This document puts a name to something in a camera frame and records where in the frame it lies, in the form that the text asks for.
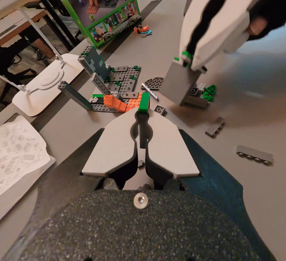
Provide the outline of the grey green lego building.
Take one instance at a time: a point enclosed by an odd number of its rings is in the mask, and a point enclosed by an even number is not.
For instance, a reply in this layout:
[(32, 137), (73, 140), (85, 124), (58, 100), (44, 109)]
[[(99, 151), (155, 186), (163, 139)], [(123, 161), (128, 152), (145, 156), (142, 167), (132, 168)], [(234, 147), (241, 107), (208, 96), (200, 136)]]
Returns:
[(86, 47), (77, 60), (90, 75), (90, 81), (100, 91), (100, 94), (92, 94), (88, 101), (64, 80), (59, 83), (58, 89), (85, 110), (118, 113), (119, 110), (107, 107), (104, 104), (105, 95), (112, 95), (125, 104), (128, 103), (127, 100), (138, 97), (138, 93), (133, 90), (141, 67), (111, 67), (103, 62), (94, 46)]

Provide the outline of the black quarter-round lego plate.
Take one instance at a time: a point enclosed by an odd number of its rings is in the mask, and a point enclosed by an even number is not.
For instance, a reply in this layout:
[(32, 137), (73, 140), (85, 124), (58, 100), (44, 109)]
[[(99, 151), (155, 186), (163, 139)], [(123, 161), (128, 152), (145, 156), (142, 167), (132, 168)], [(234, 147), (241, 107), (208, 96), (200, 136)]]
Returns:
[(164, 78), (155, 77), (144, 82), (144, 85), (151, 91), (159, 91), (163, 84)]

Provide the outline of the black table leg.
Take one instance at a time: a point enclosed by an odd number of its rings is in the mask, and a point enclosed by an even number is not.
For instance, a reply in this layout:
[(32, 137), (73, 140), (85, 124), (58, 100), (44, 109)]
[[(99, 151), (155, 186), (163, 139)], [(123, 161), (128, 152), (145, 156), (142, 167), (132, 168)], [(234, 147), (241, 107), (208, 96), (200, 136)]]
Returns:
[(40, 0), (40, 2), (44, 5), (45, 10), (52, 16), (53, 20), (55, 21), (55, 26), (52, 27), (49, 21), (45, 21), (55, 32), (55, 34), (66, 47), (66, 49), (68, 51), (73, 50), (73, 48), (79, 44), (79, 40), (71, 34), (68, 27), (64, 24), (63, 20), (56, 12), (56, 10), (58, 10), (61, 15), (70, 16), (63, 3), (60, 0)]

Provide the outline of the person's right hand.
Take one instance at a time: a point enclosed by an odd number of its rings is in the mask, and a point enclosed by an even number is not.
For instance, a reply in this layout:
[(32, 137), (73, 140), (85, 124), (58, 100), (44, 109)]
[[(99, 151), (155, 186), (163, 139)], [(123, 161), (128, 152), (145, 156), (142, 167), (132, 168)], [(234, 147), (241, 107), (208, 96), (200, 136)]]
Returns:
[(262, 16), (253, 18), (247, 28), (247, 33), (250, 36), (258, 36), (268, 25), (268, 21)]

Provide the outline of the green-topped dark lego wall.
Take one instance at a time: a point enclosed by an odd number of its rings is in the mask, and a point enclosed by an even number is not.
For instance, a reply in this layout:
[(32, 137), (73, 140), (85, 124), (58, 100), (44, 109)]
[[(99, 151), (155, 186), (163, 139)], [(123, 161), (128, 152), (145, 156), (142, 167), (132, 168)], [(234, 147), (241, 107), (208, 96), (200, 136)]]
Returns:
[(193, 56), (183, 51), (181, 58), (174, 58), (160, 87), (159, 93), (178, 106), (182, 106), (190, 89), (201, 75), (200, 70), (192, 70)]

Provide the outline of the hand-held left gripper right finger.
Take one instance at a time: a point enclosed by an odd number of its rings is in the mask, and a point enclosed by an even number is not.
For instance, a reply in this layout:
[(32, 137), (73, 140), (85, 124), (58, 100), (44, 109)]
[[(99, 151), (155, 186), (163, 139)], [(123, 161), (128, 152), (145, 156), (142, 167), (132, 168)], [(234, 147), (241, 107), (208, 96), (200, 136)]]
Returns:
[(161, 188), (171, 179), (198, 177), (199, 169), (178, 127), (152, 109), (148, 114), (151, 137), (146, 146), (147, 175)]

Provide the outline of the grey long lego piece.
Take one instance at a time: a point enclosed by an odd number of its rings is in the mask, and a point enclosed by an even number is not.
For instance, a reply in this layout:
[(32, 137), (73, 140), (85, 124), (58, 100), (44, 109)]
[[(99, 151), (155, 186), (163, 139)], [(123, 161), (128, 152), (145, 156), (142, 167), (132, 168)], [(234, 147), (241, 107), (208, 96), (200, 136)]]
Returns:
[(238, 145), (236, 147), (236, 153), (240, 157), (253, 160), (257, 163), (263, 163), (266, 166), (273, 164), (273, 155), (270, 153), (262, 152), (243, 145)]
[(205, 131), (205, 134), (210, 138), (215, 138), (216, 134), (224, 127), (226, 120), (218, 117)]

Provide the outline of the torn printed paper bag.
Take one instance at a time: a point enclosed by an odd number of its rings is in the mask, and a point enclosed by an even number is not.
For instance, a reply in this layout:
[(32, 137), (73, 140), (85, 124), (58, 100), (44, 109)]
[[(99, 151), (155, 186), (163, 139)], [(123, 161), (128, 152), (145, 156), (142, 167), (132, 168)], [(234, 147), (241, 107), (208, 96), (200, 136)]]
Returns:
[(0, 127), (0, 219), (56, 162), (42, 136), (23, 117)]

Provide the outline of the brown wooden desk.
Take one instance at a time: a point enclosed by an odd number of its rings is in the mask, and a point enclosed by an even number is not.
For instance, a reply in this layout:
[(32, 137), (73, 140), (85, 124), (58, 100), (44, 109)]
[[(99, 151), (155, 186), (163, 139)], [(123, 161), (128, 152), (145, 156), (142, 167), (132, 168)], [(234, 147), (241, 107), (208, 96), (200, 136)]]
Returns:
[[(44, 9), (26, 9), (25, 12), (40, 28), (45, 24), (43, 19), (48, 13)], [(8, 47), (20, 39), (20, 33), (30, 27), (30, 22), (17, 10), (0, 20), (0, 46)]]

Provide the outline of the green tile dark lego panel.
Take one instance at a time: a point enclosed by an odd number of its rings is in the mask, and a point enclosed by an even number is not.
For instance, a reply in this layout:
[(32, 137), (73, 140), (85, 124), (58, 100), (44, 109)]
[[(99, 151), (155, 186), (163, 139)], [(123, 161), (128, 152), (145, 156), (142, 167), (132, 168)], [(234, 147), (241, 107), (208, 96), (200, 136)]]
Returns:
[(143, 93), (138, 109), (138, 122), (139, 122), (139, 140), (140, 140), (140, 148), (146, 149), (148, 140), (151, 135), (151, 130), (148, 125), (149, 120), (149, 103), (150, 103), (150, 94), (149, 93)]

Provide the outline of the black office chair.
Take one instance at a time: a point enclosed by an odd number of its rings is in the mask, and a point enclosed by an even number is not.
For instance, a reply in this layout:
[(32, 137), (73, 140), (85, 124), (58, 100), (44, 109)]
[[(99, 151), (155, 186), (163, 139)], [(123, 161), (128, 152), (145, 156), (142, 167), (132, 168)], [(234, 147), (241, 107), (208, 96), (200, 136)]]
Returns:
[(28, 46), (26, 42), (15, 42), (9, 47), (0, 47), (0, 74), (15, 85), (21, 85), (21, 80), (34, 78), (37, 72), (32, 69), (13, 74), (9, 68), (15, 63), (15, 57)]

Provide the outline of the green lego box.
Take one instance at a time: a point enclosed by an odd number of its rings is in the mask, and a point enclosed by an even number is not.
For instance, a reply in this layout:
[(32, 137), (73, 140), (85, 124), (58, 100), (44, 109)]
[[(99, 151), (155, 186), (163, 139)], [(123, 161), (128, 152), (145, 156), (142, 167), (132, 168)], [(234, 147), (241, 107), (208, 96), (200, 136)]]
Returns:
[(137, 0), (61, 0), (86, 40), (99, 48), (141, 20)]

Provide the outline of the dark grey flat lego panel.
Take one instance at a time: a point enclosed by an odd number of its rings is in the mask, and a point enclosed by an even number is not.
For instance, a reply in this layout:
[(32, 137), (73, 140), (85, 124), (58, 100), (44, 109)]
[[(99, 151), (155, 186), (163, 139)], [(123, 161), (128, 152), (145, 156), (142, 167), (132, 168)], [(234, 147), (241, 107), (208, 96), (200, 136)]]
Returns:
[(184, 105), (185, 104), (189, 105), (191, 107), (195, 107), (195, 108), (204, 110), (207, 107), (207, 105), (208, 105), (208, 101), (206, 99), (203, 99), (203, 98), (200, 98), (200, 97), (195, 97), (195, 96), (188, 95), (184, 99)]

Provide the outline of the white book stand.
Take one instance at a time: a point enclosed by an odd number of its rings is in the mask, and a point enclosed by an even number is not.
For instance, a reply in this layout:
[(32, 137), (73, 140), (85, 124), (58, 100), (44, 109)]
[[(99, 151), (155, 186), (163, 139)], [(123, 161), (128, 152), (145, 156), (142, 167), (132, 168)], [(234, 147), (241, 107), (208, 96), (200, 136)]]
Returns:
[(66, 80), (66, 84), (71, 83), (84, 68), (78, 61), (78, 55), (70, 53), (61, 55), (41, 32), (23, 7), (30, 1), (32, 0), (1, 0), (1, 19), (11, 12), (19, 10), (51, 47), (57, 59), (27, 85), (9, 81), (3, 76), (1, 79), (19, 90), (12, 99), (12, 103), (27, 116), (33, 117), (40, 114), (61, 93), (61, 90), (64, 90), (64, 88), (58, 88), (63, 80)]

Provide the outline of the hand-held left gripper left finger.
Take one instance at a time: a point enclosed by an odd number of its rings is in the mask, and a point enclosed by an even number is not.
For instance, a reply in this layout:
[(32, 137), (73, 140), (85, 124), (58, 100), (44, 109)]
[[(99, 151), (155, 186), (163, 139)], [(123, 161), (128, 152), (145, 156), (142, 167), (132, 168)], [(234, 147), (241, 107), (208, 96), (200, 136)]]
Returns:
[(124, 188), (138, 170), (137, 112), (132, 109), (104, 128), (81, 171), (83, 175), (112, 178)]

